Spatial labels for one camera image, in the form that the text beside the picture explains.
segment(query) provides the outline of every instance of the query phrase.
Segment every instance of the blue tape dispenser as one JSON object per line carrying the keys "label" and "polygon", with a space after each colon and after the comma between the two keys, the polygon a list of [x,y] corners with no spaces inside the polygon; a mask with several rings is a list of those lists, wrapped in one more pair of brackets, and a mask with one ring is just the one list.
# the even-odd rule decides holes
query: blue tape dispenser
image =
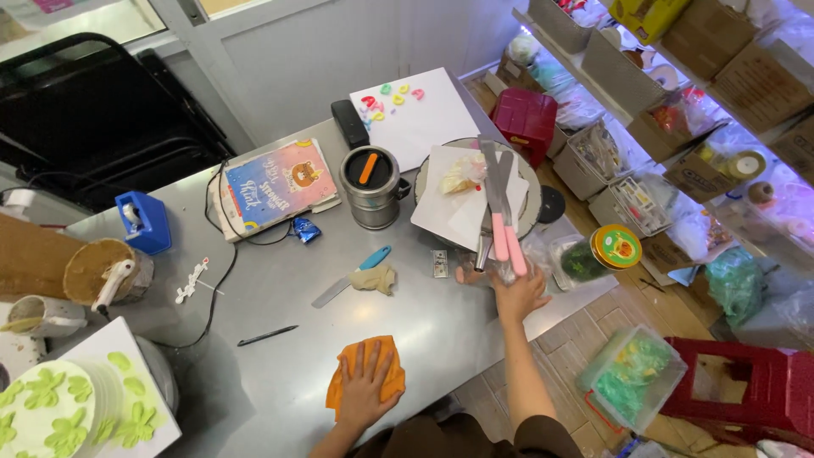
{"label": "blue tape dispenser", "polygon": [[164,202],[143,192],[131,191],[117,196],[116,206],[127,230],[125,243],[147,254],[160,253],[173,246]]}

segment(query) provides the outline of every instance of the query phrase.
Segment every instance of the orange cloth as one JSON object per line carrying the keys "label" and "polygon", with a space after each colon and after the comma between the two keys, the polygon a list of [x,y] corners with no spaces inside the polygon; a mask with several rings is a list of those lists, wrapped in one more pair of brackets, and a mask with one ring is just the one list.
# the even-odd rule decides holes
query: orange cloth
{"label": "orange cloth", "polygon": [[[376,362],[376,368],[379,368],[379,365],[387,357],[387,352],[389,350],[393,350],[393,362],[390,364],[390,369],[387,371],[387,375],[384,377],[382,390],[379,392],[379,400],[384,402],[390,399],[395,392],[403,391],[405,389],[405,370],[401,368],[401,364],[399,362],[399,350],[396,349],[396,343],[393,341],[393,336],[379,336],[365,339],[363,341],[365,343],[365,363],[367,363],[368,359],[370,358],[370,353],[373,352],[373,344],[376,341],[382,342],[382,348],[379,350],[379,360]],[[325,398],[325,407],[336,410],[334,421],[339,420],[339,406],[342,404],[342,355],[345,355],[348,358],[348,373],[350,373],[352,376],[353,369],[356,367],[356,355],[360,343],[361,342],[357,342],[355,344],[346,346],[344,350],[342,350],[342,353],[336,357],[339,361],[339,367],[336,368],[334,376],[330,379],[330,385],[328,385],[328,395]]]}

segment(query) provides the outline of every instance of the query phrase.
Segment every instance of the jar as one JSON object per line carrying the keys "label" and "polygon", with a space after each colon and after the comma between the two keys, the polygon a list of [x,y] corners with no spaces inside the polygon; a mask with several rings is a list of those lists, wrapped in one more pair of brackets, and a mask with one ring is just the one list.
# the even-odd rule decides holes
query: jar
{"label": "jar", "polygon": [[393,224],[399,216],[399,200],[411,188],[400,176],[396,158],[375,146],[348,153],[339,167],[339,181],[348,195],[353,219],[367,229],[384,229]]}
{"label": "jar", "polygon": [[609,224],[566,249],[559,262],[571,280],[585,283],[633,267],[640,259],[638,237],[621,224]]}

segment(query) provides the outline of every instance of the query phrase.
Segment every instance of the stainless steel canister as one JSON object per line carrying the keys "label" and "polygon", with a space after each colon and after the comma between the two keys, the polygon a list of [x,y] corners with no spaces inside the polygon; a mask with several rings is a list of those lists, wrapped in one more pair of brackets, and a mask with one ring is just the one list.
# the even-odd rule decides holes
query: stainless steel canister
{"label": "stainless steel canister", "polygon": [[399,173],[396,158],[386,149],[359,147],[339,168],[339,181],[348,195],[353,219],[368,229],[384,229],[399,216],[399,200],[411,185]]}

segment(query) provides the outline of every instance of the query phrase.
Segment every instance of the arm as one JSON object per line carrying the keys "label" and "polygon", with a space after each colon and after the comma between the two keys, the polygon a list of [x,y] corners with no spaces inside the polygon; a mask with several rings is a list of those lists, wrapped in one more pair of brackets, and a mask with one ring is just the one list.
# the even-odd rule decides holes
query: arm
{"label": "arm", "polygon": [[540,268],[534,266],[533,280],[527,276],[520,277],[507,287],[493,275],[492,286],[495,288],[497,312],[503,327],[506,382],[509,385],[509,420],[512,428],[516,431],[524,420],[535,415],[556,419],[554,404],[537,369],[523,327],[523,320],[528,314],[551,300],[551,296],[540,298],[545,291],[545,277]]}
{"label": "arm", "polygon": [[377,370],[381,346],[381,342],[376,341],[365,364],[365,343],[359,344],[352,377],[349,374],[348,359],[342,357],[342,403],[339,406],[339,419],[328,435],[313,448],[309,458],[342,458],[366,429],[398,404],[404,391],[395,393],[384,402],[379,400],[384,377],[393,361],[393,352],[387,352]]}

